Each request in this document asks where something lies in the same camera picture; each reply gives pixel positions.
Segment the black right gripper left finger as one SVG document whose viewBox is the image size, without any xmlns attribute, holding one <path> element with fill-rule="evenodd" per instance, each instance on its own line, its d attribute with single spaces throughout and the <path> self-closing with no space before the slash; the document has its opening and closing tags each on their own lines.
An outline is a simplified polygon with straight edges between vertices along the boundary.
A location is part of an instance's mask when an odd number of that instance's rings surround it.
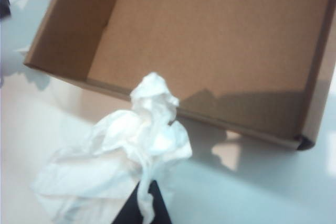
<svg viewBox="0 0 336 224">
<path fill-rule="evenodd" d="M 139 224 L 143 221 L 137 202 L 138 186 L 136 186 L 125 204 L 113 220 L 112 224 Z"/>
</svg>

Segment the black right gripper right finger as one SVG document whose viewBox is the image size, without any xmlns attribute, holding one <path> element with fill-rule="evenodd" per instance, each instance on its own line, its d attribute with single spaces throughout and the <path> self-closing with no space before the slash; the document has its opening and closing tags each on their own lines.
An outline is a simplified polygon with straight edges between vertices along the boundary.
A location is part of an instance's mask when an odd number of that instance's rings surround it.
<svg viewBox="0 0 336 224">
<path fill-rule="evenodd" d="M 154 218 L 151 224 L 172 224 L 168 210 L 164 203 L 158 183 L 154 180 L 149 187 L 149 193 L 153 197 Z"/>
</svg>

